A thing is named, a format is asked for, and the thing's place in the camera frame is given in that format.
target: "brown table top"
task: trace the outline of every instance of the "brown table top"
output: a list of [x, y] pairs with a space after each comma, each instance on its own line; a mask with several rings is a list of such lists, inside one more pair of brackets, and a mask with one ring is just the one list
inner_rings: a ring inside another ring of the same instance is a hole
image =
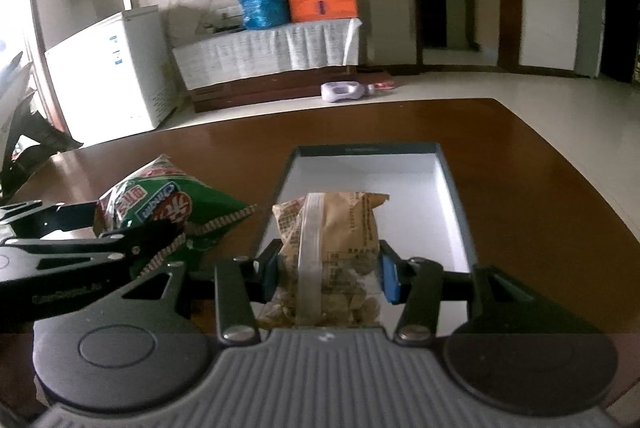
[[[269, 204], [295, 146], [393, 141], [441, 144], [481, 264], [605, 332], [640, 332], [640, 243], [558, 151], [492, 99], [338, 105], [137, 135], [52, 157], [14, 201], [93, 200], [164, 153], [216, 189]], [[231, 231], [211, 256], [246, 254], [259, 219]], [[615, 395], [640, 378], [630, 353], [640, 336], [616, 339]]]

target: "refrigerator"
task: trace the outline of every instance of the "refrigerator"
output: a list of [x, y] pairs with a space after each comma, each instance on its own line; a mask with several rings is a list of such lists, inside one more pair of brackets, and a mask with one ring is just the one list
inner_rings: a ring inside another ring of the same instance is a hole
[[85, 146], [153, 130], [176, 106], [157, 6], [114, 14], [46, 58], [69, 131]]

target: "dark plastic bag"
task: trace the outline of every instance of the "dark plastic bag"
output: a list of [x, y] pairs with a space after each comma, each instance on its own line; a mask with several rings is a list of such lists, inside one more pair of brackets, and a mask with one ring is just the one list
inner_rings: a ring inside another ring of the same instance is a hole
[[290, 23], [289, 0], [238, 0], [245, 29], [270, 29]]

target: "tied plastic bag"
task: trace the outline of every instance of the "tied plastic bag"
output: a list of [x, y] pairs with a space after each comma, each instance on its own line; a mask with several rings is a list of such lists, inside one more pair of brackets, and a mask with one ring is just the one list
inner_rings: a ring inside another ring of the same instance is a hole
[[283, 246], [278, 288], [258, 315], [263, 329], [378, 325], [375, 193], [310, 193], [273, 206]]
[[209, 188], [161, 155], [101, 196], [95, 210], [94, 233], [98, 236], [150, 220], [171, 220], [182, 227], [183, 233], [152, 258], [136, 260], [131, 276], [146, 274], [165, 260], [183, 261], [188, 270], [194, 271], [202, 254], [254, 210], [254, 205], [247, 206]]
[[245, 29], [270, 29], [290, 23], [289, 0], [238, 0]]

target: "red logo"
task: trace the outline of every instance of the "red logo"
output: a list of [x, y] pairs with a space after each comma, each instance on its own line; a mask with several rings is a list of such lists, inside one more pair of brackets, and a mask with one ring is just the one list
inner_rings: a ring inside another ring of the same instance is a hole
[[153, 213], [154, 220], [171, 220], [184, 223], [193, 210], [191, 197], [183, 191], [177, 191], [162, 201]]

